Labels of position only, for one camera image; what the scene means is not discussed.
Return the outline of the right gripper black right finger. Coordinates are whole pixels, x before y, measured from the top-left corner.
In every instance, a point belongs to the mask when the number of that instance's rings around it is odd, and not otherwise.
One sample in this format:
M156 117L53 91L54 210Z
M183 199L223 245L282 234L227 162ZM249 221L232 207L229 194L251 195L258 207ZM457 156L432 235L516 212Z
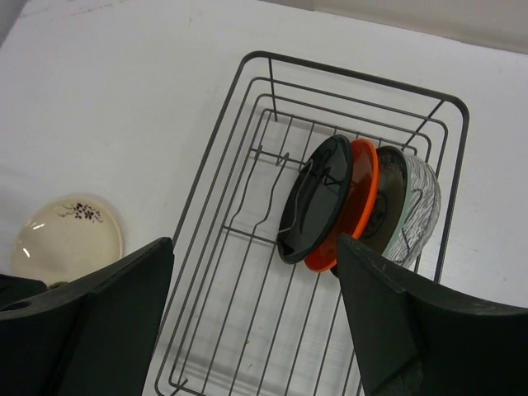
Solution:
M367 395L525 395L527 310L452 290L354 238L337 268Z

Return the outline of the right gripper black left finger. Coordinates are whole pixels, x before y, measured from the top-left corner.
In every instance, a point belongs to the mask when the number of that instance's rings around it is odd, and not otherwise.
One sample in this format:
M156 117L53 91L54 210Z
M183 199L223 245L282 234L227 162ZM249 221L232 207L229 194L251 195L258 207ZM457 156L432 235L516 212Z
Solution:
M54 289L1 276L3 395L140 395L174 264L159 238Z

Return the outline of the cream plate with flower pattern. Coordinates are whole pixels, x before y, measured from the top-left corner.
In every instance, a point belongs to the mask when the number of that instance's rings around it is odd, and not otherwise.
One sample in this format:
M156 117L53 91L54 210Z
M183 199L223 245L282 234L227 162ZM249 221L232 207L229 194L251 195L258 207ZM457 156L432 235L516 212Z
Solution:
M97 196L65 196L44 205L21 228L10 271L54 286L109 266L123 254L113 208Z

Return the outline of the clear glass plate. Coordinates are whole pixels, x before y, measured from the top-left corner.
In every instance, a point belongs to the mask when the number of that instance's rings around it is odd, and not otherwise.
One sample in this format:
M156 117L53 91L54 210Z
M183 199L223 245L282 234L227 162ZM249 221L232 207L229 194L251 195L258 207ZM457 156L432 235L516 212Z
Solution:
M441 211L441 188L432 167L415 155L403 154L407 185L402 213L383 257L409 268L433 234Z

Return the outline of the black round plate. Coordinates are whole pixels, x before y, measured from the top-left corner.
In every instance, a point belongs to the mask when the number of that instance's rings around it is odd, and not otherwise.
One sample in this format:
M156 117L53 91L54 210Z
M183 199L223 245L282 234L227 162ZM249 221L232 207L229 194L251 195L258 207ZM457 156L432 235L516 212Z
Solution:
M280 258L295 264L323 243L337 222L351 185L351 142L336 134L325 139L299 172L280 219Z

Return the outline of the orange round plate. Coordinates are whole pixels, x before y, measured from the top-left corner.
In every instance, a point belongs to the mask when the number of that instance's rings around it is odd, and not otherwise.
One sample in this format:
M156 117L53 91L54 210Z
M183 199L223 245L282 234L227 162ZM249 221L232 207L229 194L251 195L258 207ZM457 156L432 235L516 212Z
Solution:
M337 238L344 233L358 239L364 232L379 185L380 168L375 146L368 139L351 142L353 157L350 189L337 222L321 245L304 260L315 272L337 264Z

